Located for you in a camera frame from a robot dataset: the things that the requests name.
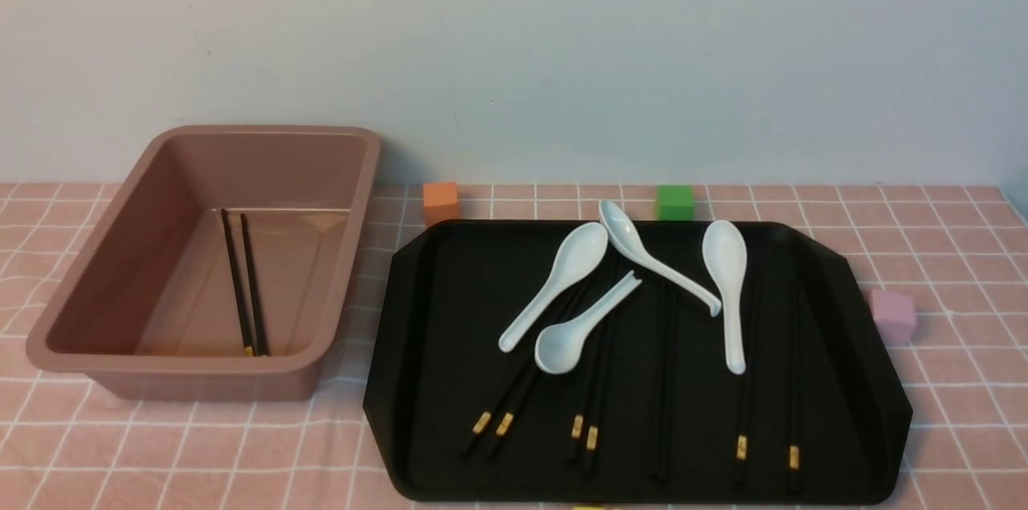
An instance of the chopstick gold tip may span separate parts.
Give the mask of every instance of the chopstick gold tip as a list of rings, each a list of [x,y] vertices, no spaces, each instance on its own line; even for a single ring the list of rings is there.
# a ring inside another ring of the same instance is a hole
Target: chopstick gold tip
[[[478,417],[478,422],[475,423],[475,427],[471,429],[471,431],[476,434],[481,434],[482,430],[485,430],[485,427],[489,425],[489,420],[492,420],[492,414],[487,411],[483,411],[482,415]]]
[[[572,439],[577,440],[582,437],[582,426],[585,423],[585,417],[580,413],[575,416],[575,423],[572,425]]]
[[[590,426],[589,436],[585,439],[585,449],[594,450],[596,448],[597,440],[599,440],[599,428]]]
[[[514,414],[511,412],[505,413],[504,418],[500,421],[500,426],[497,427],[497,435],[506,436],[512,422],[514,422]]]

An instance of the spoon bowl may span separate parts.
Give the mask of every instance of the spoon bowl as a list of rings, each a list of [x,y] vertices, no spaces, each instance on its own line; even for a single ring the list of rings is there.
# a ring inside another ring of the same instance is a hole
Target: spoon bowl
[[[710,316],[715,317],[721,313],[721,300],[715,294],[707,291],[703,286],[694,280],[685,277],[675,269],[668,267],[658,258],[650,255],[642,245],[638,231],[631,218],[621,210],[612,199],[605,199],[599,204],[599,222],[607,228],[611,236],[611,244],[621,255],[629,261],[650,269],[660,277],[670,281],[682,289],[695,295],[700,301],[705,302],[710,308]]]
[[[501,352],[509,353],[517,347],[529,327],[562,291],[585,279],[599,265],[607,253],[607,229],[595,222],[580,225],[564,238],[553,259],[550,277],[500,335]]]

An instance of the black chopstick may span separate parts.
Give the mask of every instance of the black chopstick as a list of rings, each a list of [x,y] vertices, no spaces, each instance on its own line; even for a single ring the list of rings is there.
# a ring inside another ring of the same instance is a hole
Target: black chopstick
[[[607,398],[607,388],[609,386],[609,379],[611,375],[611,362],[614,345],[614,327],[615,319],[617,318],[618,309],[615,307],[609,316],[605,317],[603,323],[600,324],[602,328],[600,331],[600,341],[599,347],[599,365],[596,366],[599,372],[597,373],[598,379],[596,381],[596,388],[593,391],[594,396],[592,399],[591,406],[587,412],[587,421],[589,422],[589,430],[586,433],[585,439],[585,474],[590,476],[596,467],[596,454],[599,448],[599,427],[603,415],[603,401]]]
[[[757,316],[760,313],[760,280],[757,279],[757,267],[749,268],[749,311],[746,318],[745,355],[746,373],[742,375],[739,386],[739,413],[736,417],[735,439],[735,485],[739,486],[746,480],[746,459],[749,447],[749,423],[754,399],[754,367],[756,365]]]
[[[670,288],[670,298],[668,298],[668,308],[664,313],[667,320],[665,326],[666,335],[664,337],[664,399],[660,417],[660,461],[657,465],[657,481],[667,481],[668,466],[671,462],[671,433],[673,429],[672,415],[674,415],[674,370],[677,352],[675,342],[678,335],[678,296],[680,291]]]
[[[235,308],[240,314],[240,332],[243,335],[243,349],[247,356],[254,355],[253,335],[250,333],[250,317],[247,316],[247,301],[243,296],[243,277],[240,276],[240,264],[235,259],[235,242],[232,240],[232,228],[228,224],[228,213],[221,210],[221,225],[225,229],[225,246],[228,248],[228,268],[232,271],[232,288],[235,290]]]
[[[666,280],[662,282],[663,284],[663,295],[664,302],[668,302],[670,287]],[[657,338],[654,340],[654,348],[656,351],[656,366],[654,367],[654,379],[653,379],[653,396],[650,401],[650,475],[654,478],[657,477],[660,472],[660,459],[661,452],[663,451],[663,446],[661,445],[661,438],[663,434],[663,426],[661,425],[661,418],[663,417],[664,410],[664,376],[666,375],[667,362],[665,361],[664,354],[667,351],[666,338],[667,338],[667,313],[666,308],[661,312],[657,317],[658,324],[655,328],[657,331]]]
[[[788,478],[787,491],[800,491],[800,289],[793,288],[793,317],[790,324],[788,383]]]
[[[267,337],[264,334],[264,312],[260,304],[260,293],[257,290],[257,269],[254,265],[253,246],[250,244],[250,223],[246,214],[240,215],[243,221],[243,253],[247,259],[247,279],[250,281],[250,306],[254,314],[254,350],[258,356],[268,356]]]

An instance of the white ceramic spoon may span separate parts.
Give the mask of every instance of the white ceramic spoon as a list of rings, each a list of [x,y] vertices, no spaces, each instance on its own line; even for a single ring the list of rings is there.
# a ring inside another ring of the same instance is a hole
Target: white ceramic spoon
[[[513,350],[544,309],[562,291],[591,274],[603,260],[604,253],[607,253],[607,229],[601,224],[586,223],[567,233],[557,249],[553,268],[550,269],[550,277],[547,277],[543,288],[500,335],[500,351],[508,353]]]
[[[582,357],[582,347],[589,333],[617,307],[635,287],[642,283],[635,271],[628,271],[610,291],[598,298],[591,307],[574,320],[551,325],[536,338],[536,365],[546,373],[567,373],[575,369]]]
[[[705,302],[710,307],[711,316],[721,313],[721,300],[715,294],[650,255],[646,247],[642,246],[642,240],[639,239],[639,233],[635,230],[631,218],[628,218],[614,202],[610,199],[600,202],[599,222],[607,227],[607,232],[611,235],[611,244],[613,244],[614,249],[618,250],[618,253],[627,257],[632,263],[642,265],[698,297],[700,301]]]
[[[746,277],[746,242],[728,221],[714,221],[703,234],[703,261],[725,304],[725,363],[735,374],[746,371],[742,353],[742,282]]]

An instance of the chopsticks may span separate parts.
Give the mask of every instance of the chopsticks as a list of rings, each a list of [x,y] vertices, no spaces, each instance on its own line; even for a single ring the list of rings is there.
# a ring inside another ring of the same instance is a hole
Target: chopsticks
[[[750,403],[754,399],[754,367],[756,364],[757,313],[760,311],[760,282],[757,267],[749,268],[749,312],[746,319],[746,373],[742,375],[739,389],[739,413],[736,418],[735,441],[735,485],[746,480],[746,459],[749,441]]]
[[[567,443],[567,463],[574,464],[578,460],[578,453],[581,444],[582,436],[586,432],[585,422],[586,414],[589,413],[589,407],[591,405],[591,397],[593,393],[593,383],[595,380],[596,374],[596,362],[599,359],[599,354],[602,351],[602,331],[607,329],[607,321],[604,320],[599,324],[599,335],[596,336],[596,340],[589,343],[589,357],[585,361],[586,364],[586,381],[585,387],[582,389],[582,400],[580,401],[579,408],[575,417],[572,420],[572,433],[571,440]]]
[[[788,477],[790,494],[800,491],[800,287],[793,288],[793,316],[790,324],[788,383]]]
[[[614,257],[612,263],[605,265],[611,282],[618,283],[618,276],[623,269],[623,259]],[[578,461],[578,453],[585,444],[585,475],[593,473],[596,466],[596,453],[599,448],[599,423],[601,420],[603,400],[607,396],[608,377],[611,370],[611,348],[614,340],[614,320],[619,312],[615,307],[597,326],[595,341],[590,344],[590,354],[585,361],[585,387],[582,389],[581,405],[572,421],[571,441],[567,444],[567,463]]]
[[[589,289],[591,280],[591,277],[588,277],[585,282],[576,286],[575,291],[566,295],[565,301],[557,312],[552,312],[549,316],[540,320],[540,322],[546,322],[544,327],[555,322],[560,317],[567,316],[574,312],[581,302],[586,290]],[[471,429],[471,436],[468,439],[468,443],[465,445],[465,456],[470,454],[479,439],[486,434],[486,430],[495,420],[495,413],[504,411],[504,414],[500,416],[500,422],[495,430],[490,435],[490,443],[486,450],[486,458],[492,459],[497,456],[504,438],[510,433],[511,425],[520,413],[521,408],[524,407],[525,402],[527,402],[531,388],[536,384],[537,378],[539,378],[539,373],[540,370],[536,366],[535,356],[529,353],[524,357],[523,362],[515,370],[514,374],[511,375],[511,379],[500,390],[497,399],[492,401],[492,407],[483,410],[478,415],[477,421]]]
[[[257,269],[254,267],[253,246],[250,243],[250,224],[246,215],[240,215],[243,222],[243,252],[247,262],[247,279],[250,282],[250,302],[253,305],[254,327],[250,329],[250,316],[247,312],[247,301],[243,294],[243,277],[240,275],[240,263],[235,257],[235,240],[232,239],[232,228],[228,223],[228,212],[221,210],[221,226],[225,231],[225,247],[228,250],[228,268],[232,274],[232,289],[235,293],[235,309],[240,317],[240,333],[243,337],[243,350],[248,357],[267,356],[267,337],[264,331],[264,313],[261,308],[260,294],[257,290]]]
[[[253,246],[250,244],[250,223],[246,214],[240,214],[243,221],[243,254],[247,258],[247,279],[250,280],[250,306],[254,313],[254,342],[258,356],[267,356],[267,337],[264,334],[264,312],[257,291],[257,269],[254,265]]]
[[[601,422],[603,413],[603,400],[607,397],[607,388],[609,386],[609,378],[611,373],[611,362],[614,361],[611,356],[611,352],[614,345],[614,327],[615,318],[617,317],[617,309],[607,316],[607,319],[601,324],[600,339],[597,345],[597,352],[599,353],[599,365],[598,368],[597,387],[593,390],[594,393],[592,403],[587,410],[586,421],[589,423],[589,430],[586,433],[585,439],[585,474],[590,476],[596,467],[596,454],[599,448],[599,423]]]

